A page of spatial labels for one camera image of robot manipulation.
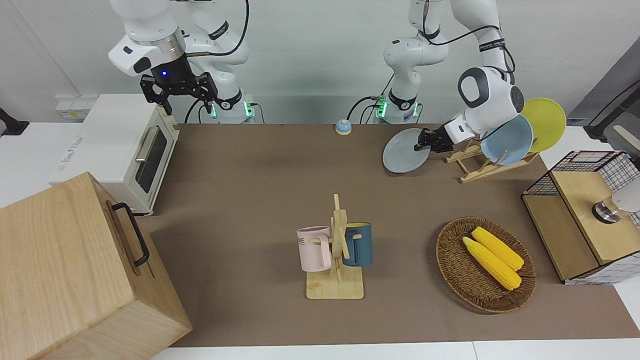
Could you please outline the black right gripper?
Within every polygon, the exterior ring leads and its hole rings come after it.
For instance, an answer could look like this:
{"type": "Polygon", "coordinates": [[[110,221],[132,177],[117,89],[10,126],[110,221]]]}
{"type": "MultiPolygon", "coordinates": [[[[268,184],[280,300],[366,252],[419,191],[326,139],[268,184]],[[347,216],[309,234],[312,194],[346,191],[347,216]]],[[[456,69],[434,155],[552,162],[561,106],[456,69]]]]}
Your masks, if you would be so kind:
{"type": "Polygon", "coordinates": [[[152,68],[152,75],[142,75],[140,87],[148,103],[161,107],[167,116],[173,114],[169,96],[188,95],[202,101],[208,113],[218,98],[218,88],[209,72],[195,76],[186,54],[169,63],[152,68]]]}

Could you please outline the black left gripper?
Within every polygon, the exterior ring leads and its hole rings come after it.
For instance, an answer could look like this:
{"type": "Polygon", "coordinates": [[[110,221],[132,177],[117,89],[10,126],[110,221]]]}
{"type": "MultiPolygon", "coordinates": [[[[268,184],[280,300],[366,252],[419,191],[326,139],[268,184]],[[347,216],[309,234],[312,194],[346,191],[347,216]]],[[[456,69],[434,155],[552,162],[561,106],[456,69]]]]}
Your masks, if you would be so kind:
{"type": "Polygon", "coordinates": [[[445,153],[451,152],[453,150],[453,146],[454,143],[445,127],[440,127],[435,131],[422,129],[418,135],[418,143],[414,145],[414,151],[420,152],[430,150],[432,148],[432,151],[435,153],[445,153]]]}

